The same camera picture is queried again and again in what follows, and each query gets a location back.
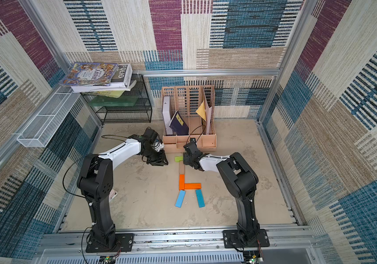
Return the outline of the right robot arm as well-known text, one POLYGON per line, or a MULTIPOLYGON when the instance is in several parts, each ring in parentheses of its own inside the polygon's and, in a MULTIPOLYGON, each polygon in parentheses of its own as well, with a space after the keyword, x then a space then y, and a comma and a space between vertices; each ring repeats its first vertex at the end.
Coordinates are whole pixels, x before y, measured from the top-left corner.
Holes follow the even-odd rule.
POLYGON ((246 247, 260 234, 260 224, 256 217, 255 193, 259 178, 248 162, 238 152, 229 156, 214 156, 200 151, 195 142, 184 146, 183 162, 193 169, 203 172, 217 172, 229 193, 235 198, 238 221, 237 238, 246 247))

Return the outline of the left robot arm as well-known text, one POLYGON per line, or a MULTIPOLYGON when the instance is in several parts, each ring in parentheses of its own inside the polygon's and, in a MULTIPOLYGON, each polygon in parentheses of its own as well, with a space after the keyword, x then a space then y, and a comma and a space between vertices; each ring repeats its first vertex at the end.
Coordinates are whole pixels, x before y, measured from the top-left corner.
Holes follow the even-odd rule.
POLYGON ((109 197, 114 185, 114 169, 132 156, 142 156, 152 166, 167 166, 164 144, 159 134, 148 127, 143 135, 133 134, 122 144, 101 154, 83 158, 77 187, 79 197, 88 203, 91 215, 90 232, 86 236, 84 253, 128 253, 133 247, 132 233, 116 233, 111 218, 109 197))

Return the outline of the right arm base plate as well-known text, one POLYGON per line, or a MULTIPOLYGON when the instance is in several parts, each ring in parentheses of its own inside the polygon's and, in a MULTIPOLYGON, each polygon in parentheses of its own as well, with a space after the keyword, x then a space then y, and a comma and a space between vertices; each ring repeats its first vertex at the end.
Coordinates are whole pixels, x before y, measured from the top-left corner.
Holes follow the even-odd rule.
POLYGON ((259 229, 257 231, 244 234, 236 229, 226 229, 222 231, 225 248, 266 248, 270 246, 267 231, 259 229))

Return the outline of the orange block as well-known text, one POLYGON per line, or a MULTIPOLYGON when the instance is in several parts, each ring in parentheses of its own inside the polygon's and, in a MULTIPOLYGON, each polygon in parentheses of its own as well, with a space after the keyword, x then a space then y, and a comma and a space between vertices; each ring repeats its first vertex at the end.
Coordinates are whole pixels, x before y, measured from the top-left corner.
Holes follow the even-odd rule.
POLYGON ((201 188, 202 188, 201 183, 185 183, 184 184, 185 190, 198 190, 201 188))
POLYGON ((179 175, 179 190, 185 190, 185 175, 179 175))

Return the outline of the natural wood building block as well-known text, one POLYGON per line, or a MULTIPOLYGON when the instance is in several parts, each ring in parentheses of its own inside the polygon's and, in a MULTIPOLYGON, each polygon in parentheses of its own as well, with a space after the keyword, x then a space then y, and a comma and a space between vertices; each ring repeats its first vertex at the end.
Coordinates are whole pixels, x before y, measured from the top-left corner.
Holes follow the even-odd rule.
POLYGON ((179 162, 179 174, 180 175, 185 175, 185 165, 183 161, 179 162))

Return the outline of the teal building block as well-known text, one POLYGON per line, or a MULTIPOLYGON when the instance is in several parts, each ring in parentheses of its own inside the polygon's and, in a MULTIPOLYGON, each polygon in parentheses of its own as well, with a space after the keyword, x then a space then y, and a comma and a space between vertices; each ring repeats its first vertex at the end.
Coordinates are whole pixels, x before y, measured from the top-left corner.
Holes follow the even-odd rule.
POLYGON ((196 193, 196 198, 197 198, 199 208, 205 207, 205 201, 204 201, 204 198, 203 198, 202 190, 196 189, 195 193, 196 193))

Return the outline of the light blue building block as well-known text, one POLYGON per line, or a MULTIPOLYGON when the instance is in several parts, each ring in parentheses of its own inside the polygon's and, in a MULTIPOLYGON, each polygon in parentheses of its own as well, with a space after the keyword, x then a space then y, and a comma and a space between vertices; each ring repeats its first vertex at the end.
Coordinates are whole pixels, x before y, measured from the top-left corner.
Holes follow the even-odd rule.
POLYGON ((186 194, 185 190, 180 190, 179 191, 179 194, 178 194, 178 197, 177 197, 176 203, 175 203, 176 207, 178 207, 178 208, 182 207, 183 202, 184 202, 184 198, 185 198, 185 194, 186 194))

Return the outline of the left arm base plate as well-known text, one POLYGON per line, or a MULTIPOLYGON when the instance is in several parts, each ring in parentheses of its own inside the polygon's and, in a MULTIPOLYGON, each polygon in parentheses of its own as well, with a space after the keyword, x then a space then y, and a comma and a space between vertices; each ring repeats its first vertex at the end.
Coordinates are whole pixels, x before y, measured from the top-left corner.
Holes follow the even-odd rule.
POLYGON ((90 232, 85 253, 127 253, 132 250, 133 233, 115 233, 106 239, 97 239, 90 232))

